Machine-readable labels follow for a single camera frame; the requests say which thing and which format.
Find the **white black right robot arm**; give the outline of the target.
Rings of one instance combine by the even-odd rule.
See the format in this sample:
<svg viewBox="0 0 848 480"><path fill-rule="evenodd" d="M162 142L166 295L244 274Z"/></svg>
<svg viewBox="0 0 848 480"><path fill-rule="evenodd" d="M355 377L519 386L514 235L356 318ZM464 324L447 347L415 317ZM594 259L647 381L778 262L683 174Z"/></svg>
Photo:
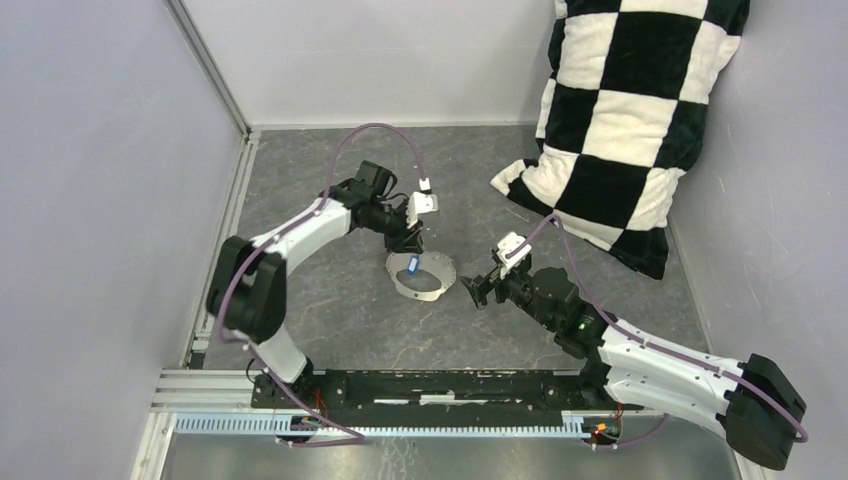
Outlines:
<svg viewBox="0 0 848 480"><path fill-rule="evenodd" d="M807 405L772 359L716 356L649 334L582 298L565 269L534 270L530 255L512 267L495 262L487 274L460 279L476 308L490 296L510 302L584 360L577 392L585 405L614 402L684 419L763 468L786 469Z"/></svg>

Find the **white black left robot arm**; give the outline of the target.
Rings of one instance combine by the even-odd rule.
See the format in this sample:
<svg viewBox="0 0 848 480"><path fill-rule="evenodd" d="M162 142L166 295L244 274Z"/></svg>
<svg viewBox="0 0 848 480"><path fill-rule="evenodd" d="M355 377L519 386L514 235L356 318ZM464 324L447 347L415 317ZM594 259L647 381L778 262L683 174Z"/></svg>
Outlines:
<svg viewBox="0 0 848 480"><path fill-rule="evenodd" d="M277 380L275 392L290 407L306 405L314 394L304 374L310 360L286 330L287 281L310 256L357 229L382 235L387 251L420 254L421 215L437 208L430 180L397 206L390 170L364 161L356 175L331 185L306 210L253 238L231 236L220 247L205 300L225 342L247 347Z"/></svg>

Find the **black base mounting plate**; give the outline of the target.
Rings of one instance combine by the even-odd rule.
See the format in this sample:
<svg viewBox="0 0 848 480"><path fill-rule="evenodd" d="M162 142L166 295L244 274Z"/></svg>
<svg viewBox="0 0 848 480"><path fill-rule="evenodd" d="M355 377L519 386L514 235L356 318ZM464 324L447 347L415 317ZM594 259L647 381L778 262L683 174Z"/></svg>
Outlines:
<svg viewBox="0 0 848 480"><path fill-rule="evenodd" d="M351 429L556 426L565 411L620 406L577 372L559 370L326 370L293 390Z"/></svg>

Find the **black white checkered pillow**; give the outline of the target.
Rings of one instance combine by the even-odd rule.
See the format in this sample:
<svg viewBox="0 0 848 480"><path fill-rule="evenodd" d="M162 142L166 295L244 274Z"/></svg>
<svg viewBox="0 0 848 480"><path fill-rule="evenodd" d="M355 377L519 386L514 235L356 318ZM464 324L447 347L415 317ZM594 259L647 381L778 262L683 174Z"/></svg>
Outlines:
<svg viewBox="0 0 848 480"><path fill-rule="evenodd" d="M648 278L701 154L711 92L741 43L747 1L558 1L534 159L491 185Z"/></svg>

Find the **aluminium frame rail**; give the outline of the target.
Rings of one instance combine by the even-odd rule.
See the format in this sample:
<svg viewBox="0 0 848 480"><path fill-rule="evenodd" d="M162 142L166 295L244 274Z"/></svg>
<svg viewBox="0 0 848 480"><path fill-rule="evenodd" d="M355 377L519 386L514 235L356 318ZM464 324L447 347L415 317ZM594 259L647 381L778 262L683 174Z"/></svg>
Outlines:
<svg viewBox="0 0 848 480"><path fill-rule="evenodd" d="M238 157L226 190L225 203L212 247L212 252L216 254L223 242L237 230L261 134L252 130L238 106L211 50L192 18L187 3L167 1L165 5L239 135ZM206 313L205 300L206 294L201 293L198 304L193 310L192 330L188 333L185 356L181 362L181 366L186 369L200 369L203 366L206 351L213 337L214 325Z"/></svg>

